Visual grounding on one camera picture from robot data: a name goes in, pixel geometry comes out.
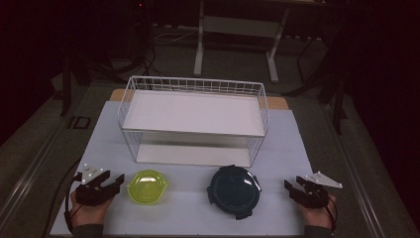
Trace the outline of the metal floor rail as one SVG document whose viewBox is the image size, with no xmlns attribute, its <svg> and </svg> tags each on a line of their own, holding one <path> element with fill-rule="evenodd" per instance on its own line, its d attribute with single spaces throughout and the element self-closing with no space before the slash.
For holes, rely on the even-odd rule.
<svg viewBox="0 0 420 238">
<path fill-rule="evenodd" d="M 343 133 L 343 130 L 342 133 L 339 134 L 338 130 L 333 125 L 333 108 L 328 104 L 321 105 L 320 108 L 330 130 L 334 134 L 334 138 L 338 143 L 340 152 L 342 153 L 350 186 L 361 210 L 365 224 L 367 225 L 367 230 L 369 231 L 370 237 L 386 238 L 376 212 L 374 211 L 371 199 L 368 195 L 368 190 L 365 188 L 362 175 L 359 173 L 356 164 L 356 157 L 351 153 L 350 144 L 346 141 L 346 136 Z"/>
<path fill-rule="evenodd" d="M 65 153 L 65 125 L 24 125 L 0 147 L 0 223 L 40 202 L 51 214 L 58 192 L 77 157 Z"/>
</svg>

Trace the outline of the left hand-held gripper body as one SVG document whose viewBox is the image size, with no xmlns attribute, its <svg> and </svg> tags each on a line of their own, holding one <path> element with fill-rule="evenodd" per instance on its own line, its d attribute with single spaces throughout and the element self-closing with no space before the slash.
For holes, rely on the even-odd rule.
<svg viewBox="0 0 420 238">
<path fill-rule="evenodd" d="M 87 164 L 83 165 L 80 185 L 76 188 L 76 201 L 86 206 L 96 206 L 114 197 L 120 192 L 120 188 L 114 187 L 112 183 L 105 186 L 96 184 L 96 178 L 100 176 L 104 169 L 97 169 Z"/>
</svg>

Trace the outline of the dark equipment tower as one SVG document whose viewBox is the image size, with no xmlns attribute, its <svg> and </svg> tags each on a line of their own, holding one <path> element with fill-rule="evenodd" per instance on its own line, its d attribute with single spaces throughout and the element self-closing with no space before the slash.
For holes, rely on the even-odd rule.
<svg viewBox="0 0 420 238">
<path fill-rule="evenodd" d="M 128 69 L 141 66 L 147 54 L 152 34 L 151 4 L 152 0 L 128 0 L 130 37 Z"/>
</svg>

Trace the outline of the yellow-green plastic bowl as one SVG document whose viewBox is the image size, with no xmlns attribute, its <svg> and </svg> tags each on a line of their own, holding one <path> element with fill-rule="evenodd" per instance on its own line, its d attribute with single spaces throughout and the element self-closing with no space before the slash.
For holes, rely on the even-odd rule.
<svg viewBox="0 0 420 238">
<path fill-rule="evenodd" d="M 168 182 L 155 170 L 137 172 L 127 185 L 129 197 L 137 204 L 152 205 L 160 201 Z"/>
</svg>

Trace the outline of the black metal stand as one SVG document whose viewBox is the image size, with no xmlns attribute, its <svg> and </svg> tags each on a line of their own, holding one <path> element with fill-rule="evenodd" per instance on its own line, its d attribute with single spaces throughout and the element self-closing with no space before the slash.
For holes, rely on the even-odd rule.
<svg viewBox="0 0 420 238">
<path fill-rule="evenodd" d="M 54 99 L 61 101 L 60 116 L 67 114 L 72 102 L 72 82 L 75 77 L 76 82 L 80 85 L 88 85 L 91 81 L 88 70 L 99 72 L 111 81 L 124 83 L 125 80 L 120 76 L 123 72 L 132 69 L 131 64 L 121 67 L 111 67 L 103 63 L 99 63 L 92 58 L 83 54 L 66 54 L 62 58 L 60 88 L 53 95 Z"/>
<path fill-rule="evenodd" d="M 333 54 L 334 50 L 338 47 L 336 40 L 342 32 L 343 25 L 344 23 L 340 22 L 337 25 L 324 25 L 320 28 L 321 40 L 327 48 L 326 53 L 317 68 L 307 79 L 304 79 L 300 60 L 314 42 L 314 39 L 311 39 L 298 56 L 296 62 L 303 85 L 283 93 L 283 96 L 294 97 L 309 89 L 321 86 L 322 89 L 317 96 L 317 100 L 322 104 L 329 104 L 333 101 L 332 124 L 336 133 L 339 135 L 342 134 L 341 120 L 346 117 L 346 113 L 343 110 L 346 78 L 339 75 L 339 61 L 333 59 Z"/>
</svg>

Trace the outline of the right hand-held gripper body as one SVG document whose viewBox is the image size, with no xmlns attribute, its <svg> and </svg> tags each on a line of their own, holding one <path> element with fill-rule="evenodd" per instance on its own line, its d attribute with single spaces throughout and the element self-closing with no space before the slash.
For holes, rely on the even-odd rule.
<svg viewBox="0 0 420 238">
<path fill-rule="evenodd" d="M 302 187 L 302 190 L 298 190 L 296 198 L 291 198 L 298 204 L 303 205 L 306 208 L 322 208 L 329 203 L 329 192 L 326 190 L 326 186 L 334 188 L 342 188 L 343 185 L 337 182 L 321 172 L 317 172 L 310 176 L 305 176 L 311 182 L 311 186 L 307 189 Z"/>
</svg>

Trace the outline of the black floor socket box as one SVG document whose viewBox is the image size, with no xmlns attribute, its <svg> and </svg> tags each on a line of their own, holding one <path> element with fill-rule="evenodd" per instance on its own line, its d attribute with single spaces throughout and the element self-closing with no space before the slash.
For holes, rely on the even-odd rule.
<svg viewBox="0 0 420 238">
<path fill-rule="evenodd" d="M 89 117 L 83 116 L 72 116 L 70 121 L 67 125 L 68 129 L 88 129 L 91 123 L 91 119 Z"/>
</svg>

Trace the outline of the round container with dark lid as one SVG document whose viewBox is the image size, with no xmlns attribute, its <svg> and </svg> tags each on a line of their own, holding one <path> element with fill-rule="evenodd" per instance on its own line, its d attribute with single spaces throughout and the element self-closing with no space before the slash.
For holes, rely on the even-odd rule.
<svg viewBox="0 0 420 238">
<path fill-rule="evenodd" d="M 234 215 L 236 220 L 253 214 L 261 192 L 257 177 L 235 165 L 221 167 L 207 187 L 209 202 L 223 212 Z"/>
</svg>

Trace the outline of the person's right hand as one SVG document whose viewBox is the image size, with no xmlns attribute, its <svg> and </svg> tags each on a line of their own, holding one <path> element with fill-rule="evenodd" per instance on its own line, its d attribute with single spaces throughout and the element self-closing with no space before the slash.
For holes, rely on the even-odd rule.
<svg viewBox="0 0 420 238">
<path fill-rule="evenodd" d="M 335 227 L 338 212 L 334 195 L 329 195 L 329 203 L 325 208 L 312 209 L 301 204 L 298 207 L 303 215 L 305 225 L 326 227 L 330 230 Z"/>
</svg>

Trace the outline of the white metal table frame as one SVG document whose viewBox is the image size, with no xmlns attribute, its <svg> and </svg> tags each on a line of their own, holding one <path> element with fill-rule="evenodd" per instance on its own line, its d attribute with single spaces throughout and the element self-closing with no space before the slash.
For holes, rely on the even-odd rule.
<svg viewBox="0 0 420 238">
<path fill-rule="evenodd" d="M 195 56 L 193 75 L 200 77 L 202 74 L 204 45 L 203 37 L 205 32 L 221 33 L 241 36 L 253 36 L 272 38 L 273 44 L 269 51 L 265 53 L 268 72 L 272 83 L 279 83 L 274 57 L 280 43 L 282 33 L 289 15 L 289 8 L 285 8 L 280 14 L 279 22 L 268 22 L 248 19 L 238 19 L 229 17 L 210 16 L 204 13 L 205 3 L 200 0 L 198 17 L 198 44 Z"/>
</svg>

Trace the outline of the person's left hand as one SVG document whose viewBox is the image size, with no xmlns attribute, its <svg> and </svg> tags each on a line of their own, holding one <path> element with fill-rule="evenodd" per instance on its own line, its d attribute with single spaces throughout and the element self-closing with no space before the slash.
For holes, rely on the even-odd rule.
<svg viewBox="0 0 420 238">
<path fill-rule="evenodd" d="M 88 224 L 103 224 L 113 198 L 96 206 L 84 206 L 76 201 L 76 192 L 70 194 L 72 207 L 70 221 L 73 227 Z"/>
</svg>

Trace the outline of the white wire shelf rack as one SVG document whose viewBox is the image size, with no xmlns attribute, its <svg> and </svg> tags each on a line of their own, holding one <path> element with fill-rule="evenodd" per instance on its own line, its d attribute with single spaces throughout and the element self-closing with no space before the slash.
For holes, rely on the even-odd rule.
<svg viewBox="0 0 420 238">
<path fill-rule="evenodd" d="M 258 82 L 133 76 L 118 119 L 138 163 L 249 168 L 269 113 Z"/>
</svg>

